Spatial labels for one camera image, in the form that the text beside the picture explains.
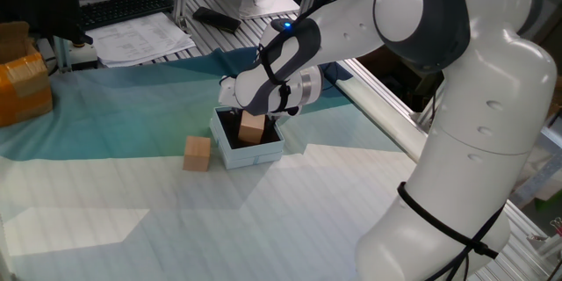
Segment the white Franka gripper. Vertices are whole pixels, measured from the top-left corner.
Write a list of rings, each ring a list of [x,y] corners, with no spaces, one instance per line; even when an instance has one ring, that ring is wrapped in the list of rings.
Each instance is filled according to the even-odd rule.
[[[304,71],[286,79],[254,68],[220,80],[219,103],[252,115],[295,116],[304,107]]]

